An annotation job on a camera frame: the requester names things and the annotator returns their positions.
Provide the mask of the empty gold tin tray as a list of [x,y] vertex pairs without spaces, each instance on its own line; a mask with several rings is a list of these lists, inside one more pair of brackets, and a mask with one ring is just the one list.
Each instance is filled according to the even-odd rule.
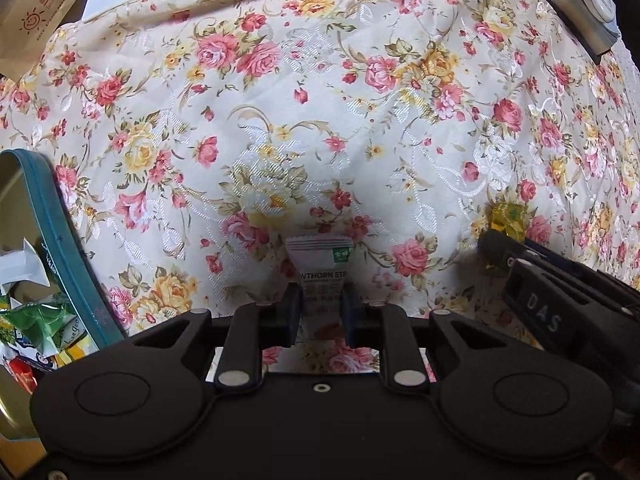
[[42,155],[16,148],[1,154],[1,312],[61,296],[77,318],[62,333],[62,348],[42,356],[1,320],[1,434],[36,437],[29,398],[8,362],[27,363],[38,384],[45,374],[116,344],[124,332],[111,314],[68,220],[53,170]]

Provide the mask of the gold candy wrapper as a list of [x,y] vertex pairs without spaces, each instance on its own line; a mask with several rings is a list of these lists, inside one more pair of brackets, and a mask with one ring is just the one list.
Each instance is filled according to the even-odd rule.
[[518,242],[525,240],[526,209],[516,203],[500,202],[490,208],[489,226]]

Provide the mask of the boxed tissue pack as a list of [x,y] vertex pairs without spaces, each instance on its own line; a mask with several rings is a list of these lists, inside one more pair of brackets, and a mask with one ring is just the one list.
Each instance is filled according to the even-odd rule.
[[620,39],[616,18],[601,23],[582,0],[547,0],[596,64]]

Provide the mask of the white hawthorn strip packet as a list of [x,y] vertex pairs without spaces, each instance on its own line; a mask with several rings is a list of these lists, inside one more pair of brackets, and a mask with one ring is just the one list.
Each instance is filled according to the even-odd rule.
[[285,240],[285,249],[303,289],[306,315],[336,315],[354,241],[337,235],[296,236]]

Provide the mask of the green white mint packet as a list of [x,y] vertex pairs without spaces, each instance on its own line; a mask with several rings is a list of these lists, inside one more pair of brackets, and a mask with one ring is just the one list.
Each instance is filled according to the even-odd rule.
[[3,310],[2,321],[18,330],[42,356],[54,356],[62,348],[62,333],[77,315],[70,303],[61,296]]

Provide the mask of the floral tablecloth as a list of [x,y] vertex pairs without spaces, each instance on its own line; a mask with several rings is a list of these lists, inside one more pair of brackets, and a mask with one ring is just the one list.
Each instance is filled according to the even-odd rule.
[[2,81],[1,144],[49,159],[127,335],[278,298],[328,233],[364,296],[525,338],[473,264],[495,203],[638,284],[630,71],[546,0],[137,0]]

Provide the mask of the brown paper snack bag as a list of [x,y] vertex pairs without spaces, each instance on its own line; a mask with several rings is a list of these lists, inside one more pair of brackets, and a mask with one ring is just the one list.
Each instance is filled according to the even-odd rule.
[[17,81],[39,61],[77,0],[1,0],[1,75]]

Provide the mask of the red snack packet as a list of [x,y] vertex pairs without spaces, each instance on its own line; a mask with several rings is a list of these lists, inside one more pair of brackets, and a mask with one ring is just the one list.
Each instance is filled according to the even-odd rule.
[[38,386],[32,368],[22,361],[20,358],[9,360],[8,367],[10,374],[20,384],[20,386],[29,394],[33,394]]

